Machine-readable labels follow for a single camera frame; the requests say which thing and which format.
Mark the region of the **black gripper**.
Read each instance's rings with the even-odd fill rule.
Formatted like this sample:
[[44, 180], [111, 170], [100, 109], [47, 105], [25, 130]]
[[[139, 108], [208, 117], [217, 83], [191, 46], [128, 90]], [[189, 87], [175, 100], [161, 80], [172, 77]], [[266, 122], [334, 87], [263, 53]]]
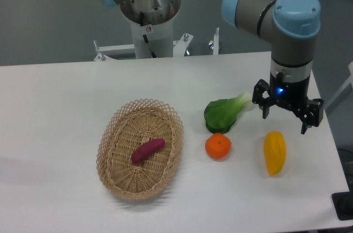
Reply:
[[301, 134], [305, 134], [308, 128], [318, 127], [323, 119], [324, 100], [308, 99], [307, 91], [309, 79], [299, 82], [279, 83], [276, 77], [270, 76], [270, 84], [260, 79], [253, 90], [252, 103], [262, 110], [262, 118], [266, 119], [270, 107], [277, 105], [287, 110], [292, 110], [302, 122]]

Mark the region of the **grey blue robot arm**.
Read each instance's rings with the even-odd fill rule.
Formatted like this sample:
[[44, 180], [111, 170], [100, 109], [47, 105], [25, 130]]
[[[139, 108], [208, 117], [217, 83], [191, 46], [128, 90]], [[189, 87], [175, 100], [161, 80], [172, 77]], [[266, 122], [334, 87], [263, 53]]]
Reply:
[[[180, 0], [101, 0], [119, 6], [130, 22], [136, 58], [183, 56], [186, 43], [173, 41]], [[259, 80], [253, 103], [267, 117], [278, 106], [298, 117], [302, 132], [323, 119], [323, 100], [307, 96], [320, 30], [318, 0], [222, 0], [223, 19], [271, 44], [270, 80]]]

